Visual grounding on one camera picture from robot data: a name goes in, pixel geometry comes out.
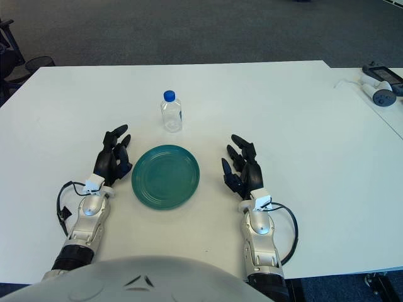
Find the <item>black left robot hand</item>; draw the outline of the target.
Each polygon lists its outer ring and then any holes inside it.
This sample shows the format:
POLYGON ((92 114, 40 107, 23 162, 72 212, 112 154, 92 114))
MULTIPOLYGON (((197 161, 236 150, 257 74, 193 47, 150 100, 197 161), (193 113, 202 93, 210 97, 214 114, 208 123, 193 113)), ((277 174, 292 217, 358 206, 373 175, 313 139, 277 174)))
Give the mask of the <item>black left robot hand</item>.
POLYGON ((128 130, 128 125, 122 125, 113 131, 107 131, 103 139, 103 149, 98 154, 93 173, 102 177, 104 185, 112 187, 117 179, 125 177, 132 169, 129 162, 127 147, 131 140, 128 134, 118 142, 118 139, 128 130))

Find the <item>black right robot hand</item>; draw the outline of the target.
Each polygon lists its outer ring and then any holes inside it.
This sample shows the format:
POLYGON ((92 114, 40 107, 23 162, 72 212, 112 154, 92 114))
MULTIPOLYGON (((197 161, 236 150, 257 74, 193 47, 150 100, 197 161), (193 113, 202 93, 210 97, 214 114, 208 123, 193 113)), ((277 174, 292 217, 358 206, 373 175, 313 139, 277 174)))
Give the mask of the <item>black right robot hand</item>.
POLYGON ((253 143, 235 134, 231 135, 231 140, 241 150, 239 154, 231 145, 227 145, 227 153, 232 160, 232 165, 236 172, 240 172, 240 175, 233 173, 228 161, 222 158, 224 183, 243 200, 248 200, 252 191, 264 187, 261 167, 256 161, 253 143))

